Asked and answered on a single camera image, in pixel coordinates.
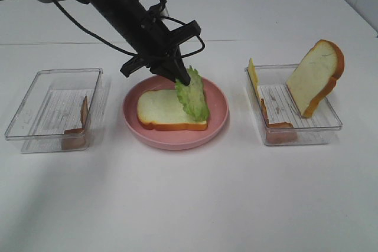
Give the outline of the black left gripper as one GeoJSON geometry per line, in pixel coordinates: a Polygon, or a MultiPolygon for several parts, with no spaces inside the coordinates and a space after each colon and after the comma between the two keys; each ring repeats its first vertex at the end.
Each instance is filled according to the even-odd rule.
{"type": "Polygon", "coordinates": [[[123,64],[120,72],[129,77],[140,68],[147,67],[152,74],[173,82],[178,80],[188,86],[191,77],[181,58],[179,45],[199,36],[200,32],[201,28],[196,21],[172,31],[160,20],[147,27],[143,27],[138,21],[120,23],[120,35],[136,51],[136,55],[123,64]]]}

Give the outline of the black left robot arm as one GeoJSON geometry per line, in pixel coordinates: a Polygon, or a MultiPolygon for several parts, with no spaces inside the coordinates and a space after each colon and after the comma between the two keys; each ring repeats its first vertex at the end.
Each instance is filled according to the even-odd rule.
{"type": "MultiPolygon", "coordinates": [[[[42,3],[54,3],[56,7],[82,31],[98,39],[102,43],[114,45],[97,34],[79,24],[61,5],[66,0],[38,0],[42,3]]],[[[180,81],[189,85],[191,78],[184,66],[180,44],[193,37],[199,37],[201,28],[196,21],[187,24],[181,23],[174,30],[163,23],[168,19],[166,0],[145,9],[141,0],[76,0],[83,4],[92,4],[107,22],[126,40],[134,49],[128,52],[118,49],[131,57],[120,69],[125,77],[142,67],[149,68],[150,72],[165,77],[173,82],[180,81]]]]}

